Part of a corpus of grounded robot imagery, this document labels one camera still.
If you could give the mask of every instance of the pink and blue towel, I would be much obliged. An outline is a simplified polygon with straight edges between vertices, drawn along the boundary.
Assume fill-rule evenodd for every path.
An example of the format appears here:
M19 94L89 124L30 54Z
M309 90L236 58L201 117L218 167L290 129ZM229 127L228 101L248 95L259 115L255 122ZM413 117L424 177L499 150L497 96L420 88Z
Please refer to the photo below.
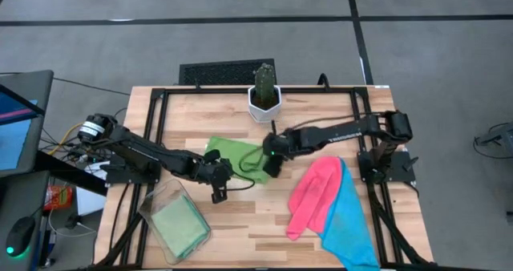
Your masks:
M290 197L293 217L287 236L296 240L308 227L322 248L337 256L349 271L378 271L379 265L353 179L343 160L323 157L313 162Z

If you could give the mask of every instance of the black floor mat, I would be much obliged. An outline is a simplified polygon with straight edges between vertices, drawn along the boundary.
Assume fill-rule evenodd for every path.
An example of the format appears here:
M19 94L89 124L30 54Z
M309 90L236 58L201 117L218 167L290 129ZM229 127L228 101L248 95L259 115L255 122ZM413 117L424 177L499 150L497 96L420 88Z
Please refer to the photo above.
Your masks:
M180 65L180 86L254 85L255 71L274 59L252 59L218 63L189 63Z

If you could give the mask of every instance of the gray carpet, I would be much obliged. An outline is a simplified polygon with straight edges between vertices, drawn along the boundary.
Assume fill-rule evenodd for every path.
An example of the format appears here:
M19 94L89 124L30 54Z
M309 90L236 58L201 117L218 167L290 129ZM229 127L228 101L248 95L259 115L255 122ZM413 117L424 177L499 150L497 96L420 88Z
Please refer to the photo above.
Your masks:
M357 0L360 15L512 14L513 0ZM0 21L349 15L348 0L4 0ZM376 84L410 115L415 165L435 260L509 270L510 160L472 149L474 136L511 120L513 21L362 23ZM362 84L351 22L0 28L0 70L52 69L59 78L129 92L178 83L181 63L274 58L281 84ZM61 137L127 97L55 82L45 128ZM498 148L481 149L504 155ZM63 225L67 214L55 213ZM99 215L88 219L97 226ZM59 238L53 270L91 262L94 236Z

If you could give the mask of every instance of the yellow cable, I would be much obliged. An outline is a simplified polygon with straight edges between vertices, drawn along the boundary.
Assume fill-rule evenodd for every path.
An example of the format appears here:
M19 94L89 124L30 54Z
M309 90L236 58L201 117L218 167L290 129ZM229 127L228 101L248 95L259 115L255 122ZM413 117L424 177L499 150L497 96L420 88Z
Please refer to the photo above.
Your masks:
M61 142L59 143L59 145L57 145L53 150L49 151L47 154L50 155L50 156L54 155L55 152L58 151L63 146L63 143L66 142L66 139L71 134L71 132L73 130L75 130L77 127L82 126L82 124L83 124L83 122L82 123L77 123L75 126L71 127L69 130L67 130L66 135L64 135L64 137L61 140Z

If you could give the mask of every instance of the cactus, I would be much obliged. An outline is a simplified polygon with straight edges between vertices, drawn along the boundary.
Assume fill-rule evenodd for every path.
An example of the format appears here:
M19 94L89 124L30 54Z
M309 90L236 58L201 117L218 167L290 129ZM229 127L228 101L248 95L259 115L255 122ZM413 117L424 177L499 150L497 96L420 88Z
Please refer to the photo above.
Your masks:
M268 110L274 107L277 102L277 96L274 92L274 67L267 63L262 63L262 66L256 70L255 74L255 103L263 109Z

